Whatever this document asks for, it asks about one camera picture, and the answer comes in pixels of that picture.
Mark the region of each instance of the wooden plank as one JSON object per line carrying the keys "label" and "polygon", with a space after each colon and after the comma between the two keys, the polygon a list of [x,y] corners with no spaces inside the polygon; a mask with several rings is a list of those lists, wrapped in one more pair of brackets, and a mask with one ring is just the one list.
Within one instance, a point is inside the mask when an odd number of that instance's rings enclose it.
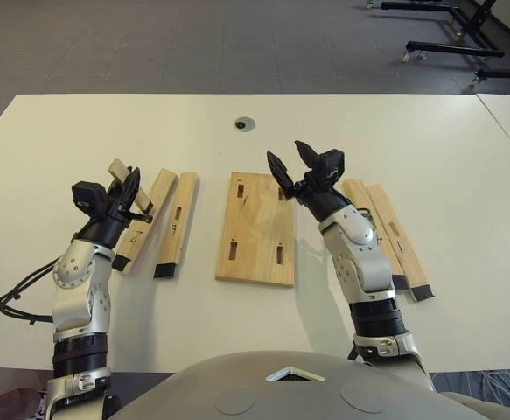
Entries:
{"label": "wooden plank", "polygon": [[142,250],[143,244],[148,239],[151,227],[156,222],[157,217],[161,213],[169,192],[177,179],[177,175],[174,172],[162,169],[159,171],[156,180],[150,189],[150,199],[153,203],[153,208],[150,211],[153,220],[151,223],[145,221],[133,220],[130,223],[129,228],[126,230],[126,234],[122,238],[122,243],[116,253],[115,260],[113,261],[113,269],[122,271],[124,274],[128,274],[132,269],[132,265],[138,258],[140,251]]}
{"label": "wooden plank", "polygon": [[196,172],[181,173],[175,200],[161,241],[154,278],[173,278],[190,226],[192,203],[199,176]]}
{"label": "wooden plank", "polygon": [[396,217],[395,210],[382,186],[371,185],[367,188],[367,192],[385,228],[387,238],[391,242],[396,258],[404,271],[413,298],[416,301],[433,298],[434,295],[431,291],[428,278],[423,272],[418,257],[412,249],[409,239],[404,233],[404,229],[398,217]]}
{"label": "wooden plank", "polygon": [[271,175],[232,172],[216,278],[293,287],[293,204]]}
{"label": "wooden plank", "polygon": [[[126,167],[121,159],[115,159],[111,163],[108,167],[108,173],[110,173],[120,184],[122,184],[126,177],[130,175],[129,168]],[[145,214],[150,214],[153,203],[150,201],[150,197],[148,197],[143,191],[142,187],[138,190],[138,194],[136,195],[134,202]]]}
{"label": "wooden plank", "polygon": [[391,271],[393,272],[393,281],[395,280],[396,276],[404,276],[402,267],[396,259],[393,247],[391,247],[391,242],[387,238],[385,228],[383,227],[381,219],[375,210],[374,203],[372,203],[371,199],[369,198],[369,194],[367,194],[366,186],[363,184],[363,181],[360,179],[347,179],[344,181],[342,186],[344,187],[346,196],[348,199],[350,199],[356,208],[363,207],[369,210],[375,227],[375,234],[377,235],[377,245],[381,251],[383,251],[385,257],[388,259],[388,262],[391,266]]}

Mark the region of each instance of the metal stand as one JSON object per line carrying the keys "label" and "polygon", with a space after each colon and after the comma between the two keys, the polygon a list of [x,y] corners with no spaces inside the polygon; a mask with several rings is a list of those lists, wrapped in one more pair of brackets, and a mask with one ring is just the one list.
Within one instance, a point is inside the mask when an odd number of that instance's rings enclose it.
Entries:
{"label": "metal stand", "polygon": [[474,55],[477,57],[503,57],[505,53],[499,50],[481,30],[482,24],[492,14],[492,6],[495,3],[496,0],[485,0],[472,17],[467,17],[458,7],[448,4],[383,2],[381,8],[383,10],[397,9],[403,11],[446,11],[451,15],[451,19],[461,26],[461,30],[457,32],[456,41],[461,41],[465,35],[468,35],[477,45],[466,46],[409,41],[406,44],[406,53],[402,58],[402,62],[406,62],[413,51],[433,51],[436,53]]}
{"label": "metal stand", "polygon": [[510,79],[510,69],[492,70],[489,68],[480,68],[472,80],[472,85],[478,85],[481,81],[487,79]]}
{"label": "metal stand", "polygon": [[[442,1],[443,0],[410,0],[410,2],[412,2],[412,3],[418,3],[418,2],[442,2]],[[374,6],[374,0],[367,0],[366,9],[371,9],[373,6]]]}

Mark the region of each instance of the black cable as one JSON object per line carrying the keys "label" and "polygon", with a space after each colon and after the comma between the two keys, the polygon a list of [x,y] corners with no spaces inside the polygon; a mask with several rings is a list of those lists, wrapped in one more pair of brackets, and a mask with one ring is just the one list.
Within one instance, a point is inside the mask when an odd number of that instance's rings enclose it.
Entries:
{"label": "black cable", "polygon": [[14,319],[22,319],[24,321],[29,321],[29,324],[33,325],[36,322],[47,322],[52,323],[52,316],[50,315],[35,315],[33,313],[20,311],[19,309],[12,308],[8,306],[8,303],[12,300],[19,300],[21,298],[21,293],[27,290],[29,287],[33,286],[38,280],[46,276],[48,273],[52,271],[54,268],[54,264],[56,260],[54,259],[49,262],[47,265],[44,265],[40,269],[36,269],[29,276],[24,278],[21,282],[19,282],[12,290],[8,293],[0,297],[0,312],[7,317],[11,317]]}

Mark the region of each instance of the gray carpet floor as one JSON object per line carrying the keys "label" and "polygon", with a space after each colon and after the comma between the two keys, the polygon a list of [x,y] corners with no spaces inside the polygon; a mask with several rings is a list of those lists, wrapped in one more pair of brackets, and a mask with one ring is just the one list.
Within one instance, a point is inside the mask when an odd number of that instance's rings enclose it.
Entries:
{"label": "gray carpet floor", "polygon": [[[471,5],[457,0],[470,11]],[[410,39],[451,41],[440,12],[365,0],[0,0],[0,114],[16,94],[470,93],[476,59],[401,63]],[[486,32],[506,51],[510,35]],[[479,92],[510,93],[510,80]]]}

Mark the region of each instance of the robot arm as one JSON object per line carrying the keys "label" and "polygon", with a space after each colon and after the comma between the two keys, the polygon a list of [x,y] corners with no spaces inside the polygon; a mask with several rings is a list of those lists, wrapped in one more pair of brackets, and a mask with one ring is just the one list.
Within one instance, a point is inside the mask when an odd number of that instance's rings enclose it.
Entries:
{"label": "robot arm", "polygon": [[[113,248],[130,220],[151,221],[151,216],[129,210],[139,183],[140,171],[135,169],[122,185],[114,182],[108,192],[84,181],[72,188],[75,205],[90,220],[53,268],[54,379],[47,384],[46,419],[103,419],[120,408],[117,398],[105,395],[111,376],[108,280]],[[78,414],[82,410],[84,417]]]}
{"label": "robot arm", "polygon": [[390,371],[427,389],[433,389],[423,368],[414,337],[402,321],[387,258],[377,246],[371,224],[333,185],[344,172],[344,153],[329,150],[318,155],[296,141],[299,154],[311,168],[294,183],[282,161],[267,153],[270,170],[286,198],[297,198],[319,221],[340,287],[355,328],[351,358]]}

